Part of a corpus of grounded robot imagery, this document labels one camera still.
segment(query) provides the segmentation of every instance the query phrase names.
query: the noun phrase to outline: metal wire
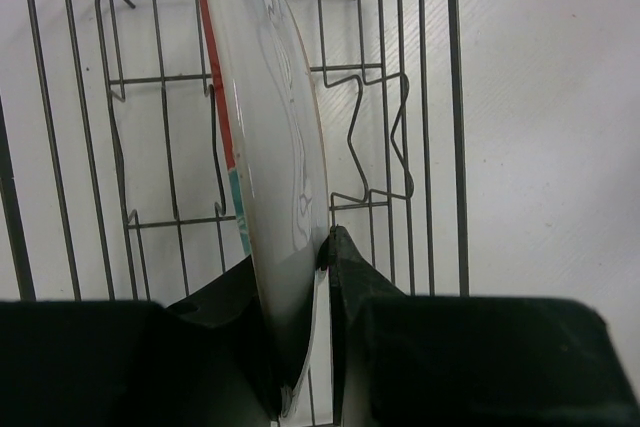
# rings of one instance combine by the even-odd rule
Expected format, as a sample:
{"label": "metal wire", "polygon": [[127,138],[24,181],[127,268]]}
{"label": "metal wire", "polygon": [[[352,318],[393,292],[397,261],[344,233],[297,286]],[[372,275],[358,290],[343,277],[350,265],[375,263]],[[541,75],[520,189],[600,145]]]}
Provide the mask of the metal wire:
{"label": "metal wire", "polygon": [[29,264],[29,253],[22,227],[20,204],[18,203],[18,194],[13,180],[13,165],[9,152],[9,139],[7,138],[7,127],[2,110],[2,99],[0,99],[0,199],[2,199],[4,217],[7,221],[9,246],[13,256],[20,298],[22,300],[36,300],[31,265]]}
{"label": "metal wire", "polygon": [[[109,116],[110,134],[113,145],[113,154],[116,165],[116,178],[118,185],[118,195],[120,204],[120,213],[122,220],[122,232],[126,247],[127,266],[129,270],[129,277],[131,283],[131,293],[134,299],[138,298],[138,279],[136,278],[135,264],[136,261],[133,255],[131,235],[135,235],[135,242],[137,244],[137,263],[141,266],[142,272],[142,284],[144,286],[144,296],[146,299],[153,299],[154,292],[150,288],[149,272],[145,257],[144,236],[142,235],[145,229],[155,229],[171,227],[175,229],[175,234],[178,238],[178,246],[180,250],[180,267],[182,271],[182,278],[184,283],[184,291],[188,295],[189,293],[189,276],[187,269],[187,262],[185,258],[183,227],[187,225],[198,224],[215,224],[217,231],[218,248],[220,252],[220,259],[222,264],[222,271],[226,271],[225,251],[222,237],[222,223],[234,222],[235,216],[229,215],[227,212],[227,201],[225,188],[223,184],[223,173],[220,163],[220,155],[218,152],[216,138],[217,132],[217,115],[216,115],[216,103],[213,86],[211,85],[211,73],[207,70],[207,59],[204,47],[204,38],[202,32],[202,25],[200,18],[200,10],[198,0],[187,0],[188,2],[195,3],[195,11],[197,16],[197,38],[199,42],[199,62],[200,72],[192,72],[180,75],[166,75],[165,73],[165,61],[163,56],[164,42],[168,42],[167,39],[161,37],[161,25],[159,20],[159,11],[162,9],[162,3],[160,0],[151,0],[153,7],[153,21],[156,37],[156,52],[157,62],[160,68],[159,76],[150,77],[129,77],[126,75],[125,68],[122,61],[122,49],[120,43],[120,29],[118,23],[118,9],[115,6],[115,2],[122,1],[131,8],[135,8],[133,0],[95,0],[96,21],[99,39],[99,48],[102,59],[103,79],[105,87],[105,99],[106,107]],[[102,261],[104,264],[105,280],[107,283],[107,290],[110,299],[115,298],[112,265],[109,257],[109,250],[107,244],[107,238],[105,233],[105,221],[102,212],[102,201],[100,196],[100,189],[98,185],[98,176],[95,165],[95,154],[92,142],[92,127],[90,125],[87,99],[84,86],[84,72],[81,64],[80,46],[77,36],[77,27],[75,21],[73,0],[65,0],[66,13],[68,18],[69,33],[71,38],[72,55],[74,61],[74,68],[77,80],[79,108],[83,122],[83,130],[85,136],[85,146],[87,150],[87,159],[89,165],[89,171],[91,176],[91,188],[95,203],[95,214],[97,233],[102,250]],[[105,19],[103,14],[104,2],[108,3],[108,16],[110,19]],[[364,0],[354,0],[354,6],[357,9],[358,18],[358,33],[359,33],[359,62],[352,64],[329,64],[327,59],[327,43],[330,41],[325,35],[325,17],[324,17],[324,1],[316,0],[317,13],[319,22],[319,39],[320,45],[320,65],[314,65],[311,67],[311,72],[321,74],[323,80],[323,86],[326,89],[333,89],[338,86],[351,83],[356,89],[357,93],[354,98],[352,106],[352,115],[347,132],[347,147],[353,161],[355,170],[358,173],[361,183],[361,193],[353,192],[338,192],[333,191],[330,194],[330,208],[332,222],[337,222],[337,216],[345,211],[351,211],[356,209],[365,209],[368,212],[369,217],[369,236],[370,236],[370,252],[371,261],[374,266],[379,263],[379,258],[376,253],[377,241],[374,235],[374,212],[383,211],[388,222],[388,235],[385,239],[388,242],[389,258],[388,265],[390,268],[390,277],[392,282],[396,282],[397,270],[407,269],[409,274],[409,291],[411,294],[416,293],[418,286],[416,285],[415,276],[415,252],[414,242],[415,240],[421,241],[421,239],[414,238],[413,229],[413,206],[412,196],[414,195],[415,186],[414,179],[411,175],[409,166],[409,142],[407,136],[407,113],[406,102],[409,94],[409,78],[406,74],[405,65],[405,52],[404,52],[404,10],[405,6],[403,0],[395,0],[395,6],[393,10],[397,12],[397,17],[394,19],[394,23],[397,24],[398,32],[398,48],[397,54],[397,70],[391,71],[388,60],[386,45],[385,31],[387,30],[386,23],[388,18],[385,17],[385,12],[388,7],[385,6],[384,0],[375,0],[375,8],[377,14],[377,40],[379,58],[373,61],[365,61],[365,36],[364,36],[364,20],[363,20],[363,2]],[[67,252],[67,259],[69,263],[69,273],[71,276],[74,298],[81,300],[82,295],[80,291],[80,285],[78,280],[78,272],[75,260],[75,253],[73,247],[73,238],[70,229],[69,214],[67,208],[67,201],[65,195],[65,186],[63,182],[62,169],[60,166],[60,158],[58,154],[58,145],[56,140],[56,128],[52,114],[52,105],[49,95],[49,84],[47,80],[47,70],[45,63],[45,56],[42,46],[40,26],[38,23],[38,9],[36,7],[36,0],[27,0],[29,9],[29,18],[31,29],[33,33],[33,42],[36,54],[36,64],[38,67],[38,76],[40,82],[40,90],[42,93],[44,116],[47,127],[47,134],[49,140],[49,146],[51,150],[51,159],[54,172],[54,179],[56,183],[58,204],[60,209],[61,223],[63,227],[63,235],[65,241],[65,248]],[[429,103],[428,103],[428,79],[427,79],[427,27],[426,27],[426,0],[418,0],[418,5],[415,8],[418,11],[419,19],[419,35],[420,35],[420,98],[421,98],[421,117],[422,117],[422,148],[423,148],[423,167],[424,167],[424,185],[425,185],[425,204],[426,204],[426,246],[427,246],[427,259],[425,265],[421,265],[421,268],[428,270],[429,280],[429,292],[433,295],[436,292],[435,286],[435,264],[434,264],[434,242],[433,242],[433,218],[432,218],[432,191],[431,191],[431,163],[430,163],[430,138],[429,138]],[[459,41],[459,15],[458,15],[458,0],[448,0],[449,8],[449,34],[451,44],[451,76],[452,76],[452,93],[453,93],[453,113],[454,113],[454,141],[455,141],[455,161],[456,161],[456,199],[457,199],[457,220],[458,220],[458,255],[459,255],[459,274],[460,274],[460,293],[462,295],[468,295],[469,293],[469,261],[468,261],[468,239],[467,239],[467,208],[466,208],[466,188],[465,188],[465,164],[464,164],[464,118],[463,118],[463,102],[462,102],[462,77],[461,77],[461,62],[460,62],[460,41]],[[107,38],[105,32],[105,23],[109,22],[111,26],[112,37]],[[115,52],[115,69],[112,69],[108,60],[108,45],[113,47]],[[329,74],[342,75],[337,80],[332,76],[329,79]],[[219,199],[214,203],[215,216],[203,216],[200,218],[183,219],[180,215],[180,209],[178,207],[176,183],[174,176],[174,159],[170,139],[171,131],[171,119],[169,117],[169,101],[167,98],[167,86],[170,83],[175,82],[188,82],[199,80],[202,82],[202,94],[207,97],[210,102],[211,113],[211,144],[213,154],[213,166],[215,168],[215,182],[219,192]],[[400,102],[393,104],[389,100],[389,85],[391,82],[397,82],[400,91]],[[126,191],[126,168],[125,168],[125,152],[123,151],[122,142],[120,139],[120,132],[118,124],[116,122],[116,104],[114,99],[119,103],[127,101],[127,87],[132,85],[158,85],[161,92],[161,112],[164,130],[164,140],[166,145],[166,162],[169,170],[169,191],[171,195],[172,205],[172,218],[155,222],[144,222],[141,217],[142,214],[135,208],[130,209],[127,203],[127,191]],[[381,96],[379,97],[382,115],[382,136],[380,140],[384,147],[384,170],[385,170],[385,182],[383,188],[376,188],[368,178],[365,169],[363,168],[362,161],[358,155],[358,151],[354,146],[353,137],[354,132],[359,122],[361,122],[362,102],[364,92],[366,89],[379,86]],[[392,170],[394,166],[399,166],[403,173],[403,186],[399,190],[397,186],[392,183]],[[4,199],[4,186],[3,179],[3,200]],[[399,265],[396,262],[396,257],[399,249],[403,249],[405,246],[398,245],[396,241],[396,233],[394,232],[394,203],[403,203],[403,210],[406,213],[406,231],[407,231],[407,261],[406,265]],[[33,289],[33,280],[31,279],[31,273],[27,261],[16,260],[16,275],[19,278],[20,294],[24,299],[35,299],[35,291]],[[21,271],[18,272],[18,264],[20,264]],[[316,410],[314,402],[314,392],[312,385],[311,372],[308,374],[309,384],[309,396],[311,403],[311,416],[312,425],[316,425]]]}

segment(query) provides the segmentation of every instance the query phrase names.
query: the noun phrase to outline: wire dish rack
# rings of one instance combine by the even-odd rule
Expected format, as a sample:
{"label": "wire dish rack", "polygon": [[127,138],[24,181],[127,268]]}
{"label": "wire dish rack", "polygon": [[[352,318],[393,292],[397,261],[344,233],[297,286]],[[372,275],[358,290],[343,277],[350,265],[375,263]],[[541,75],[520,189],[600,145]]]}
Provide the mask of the wire dish rack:
{"label": "wire dish rack", "polygon": [[[348,225],[365,257],[394,284],[411,294],[428,292],[433,295],[436,282],[426,0],[417,0],[411,5],[406,0],[289,2],[296,14],[316,81],[329,163],[332,223]],[[461,295],[468,295],[458,0],[447,0],[447,3],[459,291]],[[207,67],[198,0],[64,0],[70,65],[57,65],[55,59],[47,56],[43,45],[44,27],[39,22],[42,3],[27,0],[27,5],[68,262],[67,272],[52,275],[69,277],[70,293],[78,301],[103,297],[149,299],[167,304],[189,295],[235,265],[241,259],[239,240],[234,209],[227,202],[226,175],[222,174],[215,96]],[[167,32],[165,27],[168,15],[176,22],[176,14],[171,14],[171,9],[181,12],[177,16],[178,23],[192,27],[188,37],[196,45],[193,55],[190,54],[195,63],[188,67],[175,61],[180,56],[184,35],[177,36],[171,29]],[[336,37],[331,33],[335,26],[335,16],[331,12],[336,10],[345,12],[351,23],[354,38],[347,42],[346,50],[352,60],[347,54],[336,55],[345,50],[343,45],[334,45]],[[405,38],[405,15],[409,10],[417,10],[419,22],[419,38],[411,43]],[[130,43],[137,33],[144,35],[135,41],[140,43],[140,49],[132,56],[128,54]],[[419,65],[411,68],[406,65],[406,49],[419,50]],[[94,68],[93,60],[87,59],[98,59],[99,69]],[[67,68],[73,69],[77,84],[77,112],[84,138],[84,145],[75,148],[86,154],[89,174],[86,188],[91,191],[93,204],[93,212],[83,213],[85,222],[80,223],[79,229],[73,227],[74,222],[79,221],[73,219],[73,199],[68,195],[67,172],[59,147],[60,121],[55,119],[57,106],[50,93],[51,72]],[[409,75],[409,70],[418,75]],[[407,113],[410,90],[419,91],[419,105],[413,110],[415,119]],[[181,116],[187,115],[185,111],[190,111],[190,104],[193,104],[191,110],[198,112],[197,129],[181,123]],[[150,105],[152,109],[145,110],[140,105]],[[143,112],[136,114],[136,108]],[[96,121],[98,115],[105,120]],[[346,119],[341,131],[327,129],[327,116],[333,115]],[[420,124],[419,142],[410,141],[408,126],[412,122]],[[151,146],[145,139],[140,140],[141,133],[147,129],[157,130],[157,144]],[[4,137],[0,139],[4,142],[0,146],[8,149],[6,132],[0,134]],[[198,152],[195,159],[183,151],[181,139],[186,138],[190,142],[198,139],[193,144]],[[102,147],[109,144],[107,156]],[[420,161],[418,170],[422,175],[413,174],[410,159]],[[105,163],[113,168],[102,167]],[[213,192],[213,197],[199,199],[185,208],[184,198],[190,196],[189,189],[195,182],[193,178],[190,182],[189,175],[184,174],[185,165],[193,166],[193,163],[199,169],[207,170],[208,184],[205,182],[198,188]],[[342,171],[345,165],[348,166],[352,172],[348,182],[343,182],[339,176],[332,178],[332,166],[336,165],[342,166]],[[145,182],[136,178],[140,170],[153,168],[162,175],[147,176]],[[9,161],[4,172],[10,170]],[[38,300],[12,177],[5,178],[3,173],[2,193],[16,279],[22,299]],[[105,195],[110,189],[113,193]],[[161,212],[154,211],[154,204],[149,201],[157,197],[158,192],[168,193],[167,208],[160,209]],[[191,197],[198,195],[191,191]],[[417,197],[421,198],[421,208],[416,208]],[[425,228],[416,230],[416,223]],[[154,238],[154,232],[161,234]],[[86,261],[79,260],[78,246],[84,245],[89,237],[93,238],[93,250],[98,252],[93,259],[100,264],[102,295],[96,295],[93,290],[86,294],[83,288],[86,281],[82,280],[82,270]],[[424,249],[418,256],[419,247]],[[324,337],[328,337],[328,320],[324,329]],[[316,344],[322,342],[328,345],[328,338],[316,334]],[[324,385],[326,382],[323,384],[314,376],[317,366],[326,359],[312,360],[307,391],[293,423],[315,426],[331,418],[330,410],[327,411],[330,409],[330,385]],[[330,380],[330,376],[324,374],[318,377]]]}

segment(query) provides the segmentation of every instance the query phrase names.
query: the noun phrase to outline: red stripe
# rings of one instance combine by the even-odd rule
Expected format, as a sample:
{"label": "red stripe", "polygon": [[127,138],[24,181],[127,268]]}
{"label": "red stripe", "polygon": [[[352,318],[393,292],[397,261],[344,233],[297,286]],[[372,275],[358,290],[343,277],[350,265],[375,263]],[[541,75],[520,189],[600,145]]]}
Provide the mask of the red stripe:
{"label": "red stripe", "polygon": [[207,52],[209,53],[209,62],[211,63],[211,74],[213,76],[213,89],[216,96],[216,104],[218,111],[218,119],[220,121],[220,134],[222,135],[222,145],[224,146],[224,155],[227,161],[227,170],[235,168],[236,162],[233,157],[233,140],[231,138],[231,127],[229,125],[229,110],[227,109],[227,99],[224,95],[224,85],[222,83],[222,73],[220,71],[220,59],[218,59],[218,50],[216,47],[216,39],[213,35],[213,25],[211,25],[211,16],[209,15],[209,3],[207,0],[200,0],[200,11],[202,12],[202,21],[204,25],[204,36],[207,40]]}

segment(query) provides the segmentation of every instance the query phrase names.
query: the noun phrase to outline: dish rack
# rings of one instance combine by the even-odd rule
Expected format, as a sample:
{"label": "dish rack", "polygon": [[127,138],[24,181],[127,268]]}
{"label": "dish rack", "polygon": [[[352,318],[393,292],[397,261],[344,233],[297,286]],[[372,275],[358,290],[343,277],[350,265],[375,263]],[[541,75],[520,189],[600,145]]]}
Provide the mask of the dish rack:
{"label": "dish rack", "polygon": [[[75,72],[76,88],[78,92],[79,115],[82,120],[82,130],[84,135],[84,146],[86,152],[90,179],[91,195],[93,197],[94,225],[86,226],[86,229],[96,229],[97,243],[100,249],[101,269],[106,285],[106,295],[110,300],[116,298],[147,299],[167,302],[154,292],[150,277],[154,275],[154,265],[149,261],[149,247],[145,243],[145,233],[154,229],[164,229],[171,232],[176,241],[177,269],[180,272],[182,295],[189,295],[194,291],[194,285],[190,277],[189,259],[187,255],[185,231],[193,226],[209,226],[215,232],[215,244],[217,258],[219,259],[219,273],[225,272],[234,265],[233,256],[228,253],[228,245],[225,241],[228,229],[235,229],[235,216],[233,206],[229,205],[228,186],[223,177],[220,155],[221,148],[217,142],[216,105],[211,82],[211,73],[207,66],[209,62],[206,58],[206,48],[198,0],[171,0],[174,5],[189,5],[194,12],[195,31],[193,35],[197,39],[199,67],[194,71],[173,73],[165,53],[173,50],[171,42],[175,38],[168,39],[162,36],[162,12],[167,0],[94,0],[93,14],[95,15],[94,29],[97,32],[97,42],[93,49],[100,52],[100,67],[102,69],[103,85],[100,94],[102,97],[102,108],[106,105],[108,116],[108,136],[112,144],[112,156],[115,172],[111,175],[115,177],[117,184],[118,199],[118,222],[120,224],[119,242],[122,242],[124,249],[121,258],[115,258],[113,249],[110,248],[114,242],[114,237],[109,228],[110,220],[106,212],[103,198],[103,179],[101,169],[98,167],[99,160],[96,152],[94,138],[96,137],[96,127],[92,125],[92,113],[90,106],[92,101],[88,100],[88,90],[93,86],[88,84],[89,66],[83,62],[86,43],[79,40],[78,9],[75,0],[65,0],[66,17],[69,29],[69,39],[72,54],[72,67]],[[305,46],[309,52],[319,53],[315,59],[310,55],[311,71],[314,74],[318,94],[320,97],[320,111],[323,110],[323,102],[326,99],[331,101],[332,92],[340,89],[351,89],[351,105],[344,109],[349,115],[348,129],[346,131],[346,144],[342,147],[346,160],[351,163],[354,175],[359,181],[361,195],[354,194],[354,191],[331,190],[331,221],[333,225],[342,222],[341,218],[347,214],[357,212],[364,214],[365,221],[354,221],[350,225],[350,230],[358,231],[359,238],[368,237],[366,245],[362,242],[358,247],[363,250],[365,256],[374,266],[380,266],[390,280],[396,284],[398,277],[408,279],[407,286],[403,286],[411,294],[421,291],[428,291],[433,295],[436,292],[435,265],[434,265],[434,233],[432,222],[432,198],[431,198],[431,159],[430,159],[430,138],[429,138],[429,102],[428,102],[428,78],[427,78],[427,15],[425,0],[418,0],[417,5],[406,5],[405,0],[341,0],[342,6],[349,6],[355,10],[355,22],[357,24],[357,37],[355,52],[357,58],[353,62],[333,63],[330,59],[332,49],[332,36],[327,33],[327,9],[335,7],[336,0],[304,0],[310,5],[309,12],[313,12],[313,20],[317,29],[317,37],[311,42],[305,30],[301,28]],[[153,75],[130,75],[127,72],[126,62],[123,60],[124,48],[122,45],[123,32],[120,18],[124,9],[133,9],[135,13],[136,5],[146,2],[150,5],[153,21],[154,39],[150,42],[153,51],[149,52],[148,61],[153,62],[157,67],[157,73]],[[469,294],[469,262],[468,262],[468,240],[467,240],[467,208],[466,208],[466,182],[465,182],[465,152],[464,152],[464,121],[463,121],[463,99],[462,99],[462,75],[460,60],[459,41],[459,17],[458,0],[447,0],[449,14],[449,37],[451,56],[451,85],[452,85],[452,111],[453,111],[453,132],[455,142],[455,175],[456,175],[456,202],[457,202],[457,240],[458,240],[458,262],[459,262],[459,290],[461,295]],[[42,93],[44,106],[44,119],[47,127],[48,142],[51,151],[51,162],[55,177],[57,190],[57,200],[60,213],[60,223],[64,238],[64,248],[68,261],[68,272],[56,272],[55,275],[69,276],[72,286],[72,297],[77,300],[84,300],[80,277],[79,262],[77,260],[77,244],[74,241],[72,229],[72,219],[70,214],[67,195],[68,186],[65,185],[63,167],[59,149],[59,134],[54,119],[56,106],[50,96],[50,72],[54,68],[51,60],[47,58],[46,48],[43,47],[42,29],[39,23],[39,9],[42,6],[38,0],[27,0],[30,25],[33,34],[35,48],[35,58],[39,73],[39,86]],[[405,38],[405,12],[406,9],[417,9],[419,22],[419,40],[417,45],[407,45]],[[369,35],[369,27],[373,25],[376,33],[373,39]],[[389,40],[388,32],[392,31],[393,41]],[[419,49],[419,75],[410,78],[407,73],[405,49]],[[176,164],[174,151],[176,148],[175,139],[171,133],[174,127],[172,111],[175,114],[175,105],[172,109],[172,100],[168,92],[177,85],[184,85],[184,88],[194,92],[200,92],[202,101],[205,103],[209,113],[210,137],[207,139],[210,153],[210,160],[213,164],[213,173],[217,198],[212,204],[213,212],[204,215],[187,215],[182,211],[179,199],[179,187],[176,179]],[[131,175],[128,169],[128,152],[126,147],[126,132],[123,132],[123,125],[126,121],[122,119],[119,107],[126,105],[134,97],[136,88],[154,89],[159,93],[159,109],[155,113],[161,119],[162,136],[164,139],[164,149],[155,152],[154,155],[163,157],[163,162],[167,170],[166,190],[170,196],[171,212],[167,218],[157,219],[155,216],[148,217],[148,212],[143,211],[131,201],[130,186],[128,179]],[[418,145],[418,150],[422,152],[419,158],[422,160],[421,171],[424,178],[418,179],[412,175],[410,167],[410,149],[416,146],[411,145],[408,139],[408,117],[407,99],[409,89],[418,89],[420,92],[419,112],[422,139]],[[363,118],[367,118],[363,112],[365,109],[379,112],[380,133],[375,138],[380,148],[378,165],[381,163],[383,169],[380,179],[374,179],[370,175],[368,166],[363,161],[361,150],[357,142],[354,141],[357,128],[363,124]],[[0,143],[3,149],[8,149],[6,144],[6,132],[0,129]],[[7,221],[9,237],[13,250],[16,279],[19,287],[20,298],[23,300],[38,300],[34,287],[33,275],[29,263],[29,255],[26,243],[20,212],[16,200],[16,192],[12,183],[12,175],[7,179],[3,177],[3,203],[5,209],[5,219]],[[416,209],[414,199],[422,196],[424,199],[424,210],[419,212],[423,216],[426,226],[424,238],[416,237],[414,222],[416,219]],[[402,220],[398,222],[398,213]],[[416,261],[416,242],[426,242],[426,257],[424,261]],[[416,278],[417,269],[426,269],[427,286],[420,285]],[[121,278],[126,272],[128,279],[128,292],[123,292],[121,283],[114,278]],[[208,272],[208,281],[213,280],[217,275],[213,270]],[[306,388],[308,389],[308,409],[306,406],[300,407],[301,424],[320,425],[324,422],[325,416],[318,412],[317,401],[314,397],[316,385],[313,380],[313,369],[309,373]]]}

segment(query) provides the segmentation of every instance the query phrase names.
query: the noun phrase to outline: plate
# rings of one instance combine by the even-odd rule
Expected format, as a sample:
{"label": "plate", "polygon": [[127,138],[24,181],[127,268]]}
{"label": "plate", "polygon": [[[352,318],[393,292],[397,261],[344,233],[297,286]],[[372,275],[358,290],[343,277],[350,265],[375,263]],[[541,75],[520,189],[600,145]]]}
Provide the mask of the plate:
{"label": "plate", "polygon": [[299,392],[329,235],[322,132],[285,0],[200,0],[231,191],[281,366],[283,412]]}

